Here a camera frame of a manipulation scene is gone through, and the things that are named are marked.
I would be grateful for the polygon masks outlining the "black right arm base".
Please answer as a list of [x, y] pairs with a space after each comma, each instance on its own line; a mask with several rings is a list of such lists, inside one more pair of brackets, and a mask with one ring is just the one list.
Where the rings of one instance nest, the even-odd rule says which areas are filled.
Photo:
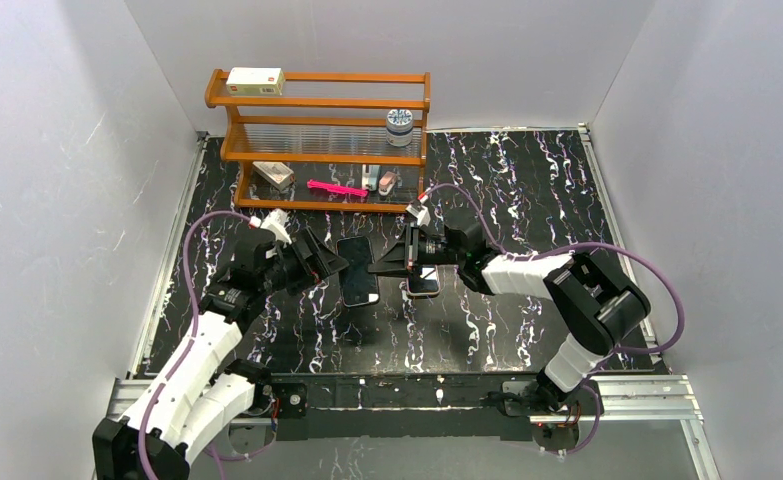
[[510, 380], [488, 398], [504, 416], [530, 420], [532, 441], [541, 451], [560, 457], [585, 448], [605, 412], [594, 381], [582, 381], [565, 393], [543, 376], [529, 382]]

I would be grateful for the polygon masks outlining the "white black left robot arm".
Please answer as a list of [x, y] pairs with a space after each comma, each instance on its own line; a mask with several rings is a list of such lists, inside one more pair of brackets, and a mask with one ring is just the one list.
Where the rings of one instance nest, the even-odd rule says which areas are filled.
[[200, 453], [234, 418], [250, 410], [265, 367], [236, 360], [217, 371], [268, 298], [297, 295], [347, 268], [311, 230], [289, 240], [255, 229], [212, 279], [198, 317], [162, 371], [117, 420], [92, 435], [99, 479], [186, 479]]

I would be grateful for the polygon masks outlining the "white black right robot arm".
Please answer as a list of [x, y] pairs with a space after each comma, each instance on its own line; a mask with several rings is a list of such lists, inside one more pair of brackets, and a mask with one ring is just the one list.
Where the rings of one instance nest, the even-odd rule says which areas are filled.
[[455, 266], [464, 285], [484, 295], [517, 294], [554, 303], [568, 335], [535, 384], [512, 397], [541, 408], [563, 404], [651, 311], [646, 295], [603, 247], [523, 259], [489, 245], [479, 224], [445, 226], [440, 234], [410, 224], [367, 270], [412, 279], [424, 267], [438, 265]]

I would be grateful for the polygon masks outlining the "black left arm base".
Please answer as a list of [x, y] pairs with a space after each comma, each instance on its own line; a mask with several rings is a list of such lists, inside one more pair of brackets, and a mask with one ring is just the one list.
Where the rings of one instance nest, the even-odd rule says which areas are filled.
[[252, 403], [227, 430], [235, 461], [253, 459], [277, 441], [280, 417], [305, 414], [306, 389], [301, 384], [277, 384], [271, 370], [251, 360], [235, 360], [224, 370], [255, 386]]

